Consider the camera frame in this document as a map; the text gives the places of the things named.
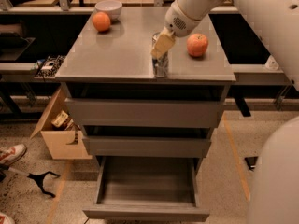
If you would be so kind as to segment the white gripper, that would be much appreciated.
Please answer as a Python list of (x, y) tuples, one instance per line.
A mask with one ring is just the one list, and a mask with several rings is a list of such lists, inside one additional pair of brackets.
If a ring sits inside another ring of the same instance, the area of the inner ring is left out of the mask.
[(153, 45), (151, 56), (154, 59), (160, 59), (174, 46), (175, 36), (184, 37), (189, 35), (199, 23), (200, 21), (193, 20), (185, 15), (178, 3), (173, 2), (165, 14), (164, 28)]

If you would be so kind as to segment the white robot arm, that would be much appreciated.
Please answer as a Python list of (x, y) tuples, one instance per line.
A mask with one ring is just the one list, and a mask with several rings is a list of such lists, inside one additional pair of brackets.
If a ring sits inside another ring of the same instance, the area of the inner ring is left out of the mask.
[[(160, 58), (177, 37), (188, 35), (223, 0), (175, 0), (151, 55)], [(237, 66), (237, 84), (293, 86), (299, 89), (298, 0), (232, 0), (239, 14), (278, 64)], [(247, 224), (299, 224), (299, 118), (283, 124), (267, 139), (253, 173)]]

